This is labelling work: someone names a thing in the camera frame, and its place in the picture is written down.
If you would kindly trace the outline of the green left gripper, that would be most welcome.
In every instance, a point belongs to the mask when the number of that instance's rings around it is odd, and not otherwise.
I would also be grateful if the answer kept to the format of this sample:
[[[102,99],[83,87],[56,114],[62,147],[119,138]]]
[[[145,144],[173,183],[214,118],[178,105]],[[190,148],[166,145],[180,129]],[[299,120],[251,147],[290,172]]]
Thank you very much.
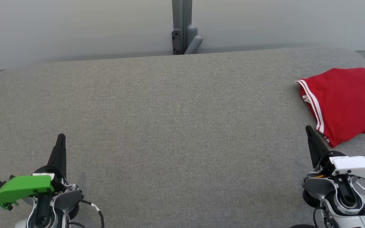
[[[48,166],[59,170],[63,178],[67,178],[66,136],[60,133],[49,157]],[[0,180],[0,207],[8,209],[22,198],[53,190],[54,174],[40,173],[27,176],[15,176],[9,181]]]

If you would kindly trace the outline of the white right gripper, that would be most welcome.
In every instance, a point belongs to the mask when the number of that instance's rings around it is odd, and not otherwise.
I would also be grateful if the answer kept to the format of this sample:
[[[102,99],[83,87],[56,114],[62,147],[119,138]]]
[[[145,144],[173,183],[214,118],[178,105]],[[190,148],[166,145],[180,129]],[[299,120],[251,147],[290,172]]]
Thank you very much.
[[[323,143],[321,138],[317,135],[312,126],[306,126],[305,131],[308,138],[308,147],[312,167],[316,168],[323,156],[330,151]],[[331,164],[334,166],[333,175],[355,175],[365,178],[365,157],[364,156],[343,156],[329,158]]]

